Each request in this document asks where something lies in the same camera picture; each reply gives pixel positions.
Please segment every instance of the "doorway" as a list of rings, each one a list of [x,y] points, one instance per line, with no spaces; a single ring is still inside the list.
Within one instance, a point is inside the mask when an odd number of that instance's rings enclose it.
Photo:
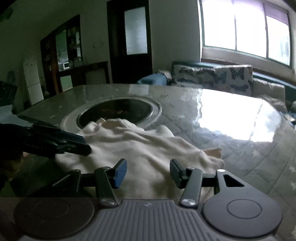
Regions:
[[[152,74],[148,0],[107,2],[113,83],[132,84]]]

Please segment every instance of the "round black glass plate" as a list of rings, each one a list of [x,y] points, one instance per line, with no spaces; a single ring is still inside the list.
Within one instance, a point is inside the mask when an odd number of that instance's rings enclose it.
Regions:
[[[102,102],[88,109],[77,118],[79,128],[84,128],[90,121],[98,119],[126,119],[138,123],[152,113],[152,106],[137,99],[116,99]]]

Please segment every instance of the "window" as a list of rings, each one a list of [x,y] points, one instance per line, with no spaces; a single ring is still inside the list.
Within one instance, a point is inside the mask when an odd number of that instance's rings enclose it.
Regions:
[[[245,52],[290,66],[287,11],[256,0],[201,0],[203,45]]]

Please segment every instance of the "silver screw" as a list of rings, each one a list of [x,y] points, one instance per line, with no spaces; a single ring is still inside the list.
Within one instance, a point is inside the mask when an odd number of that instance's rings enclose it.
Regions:
[[[181,201],[181,204],[186,206],[186,207],[192,207],[196,204],[196,201],[191,199],[191,198],[184,198],[182,201]]]
[[[103,198],[100,200],[100,203],[103,205],[103,206],[106,206],[106,207],[111,207],[115,204],[115,201],[111,198]]]

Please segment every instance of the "window frame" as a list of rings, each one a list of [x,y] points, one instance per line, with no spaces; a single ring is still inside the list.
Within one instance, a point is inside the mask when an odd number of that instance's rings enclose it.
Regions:
[[[289,69],[292,69],[292,61],[293,61],[293,48],[292,48],[292,29],[291,29],[291,22],[290,22],[290,16],[289,16],[289,11],[287,9],[284,9],[282,7],[279,7],[277,5],[274,5],[270,2],[267,2],[267,1],[261,1],[261,0],[257,0],[259,2],[261,2],[263,4],[263,9],[264,9],[264,18],[265,18],[265,28],[266,28],[266,57],[261,57],[261,56],[258,56],[258,55],[254,55],[254,54],[250,54],[250,53],[246,53],[246,52],[242,52],[242,51],[239,51],[237,50],[237,25],[236,25],[236,18],[234,16],[234,27],[235,27],[235,50],[232,50],[232,49],[227,49],[227,48],[222,48],[222,47],[215,47],[215,46],[208,46],[208,45],[205,45],[205,27],[204,27],[204,17],[203,17],[203,9],[202,9],[202,0],[199,0],[199,3],[200,3],[200,13],[201,13],[201,25],[202,25],[202,46],[203,47],[209,47],[209,48],[216,48],[216,49],[221,49],[221,50],[224,50],[224,51],[230,51],[230,52],[235,52],[237,54],[241,54],[241,55],[249,55],[249,56],[252,56],[252,57],[255,57],[255,58],[259,58],[259,59],[262,59],[262,60],[269,60],[269,61],[272,61],[272,62],[275,62],[277,64],[281,64],[285,67],[288,67]],[[269,5],[272,5],[274,6],[275,8],[279,8],[281,10],[283,10],[284,12],[286,12],[287,14],[287,17],[288,17],[288,24],[289,24],[289,41],[290,41],[290,64],[287,65],[285,63],[282,63],[282,62],[279,62],[277,60],[274,60],[272,58],[269,58],[268,56],[268,26],[267,26],[267,19],[266,19],[266,11],[265,11],[265,3],[269,4]]]

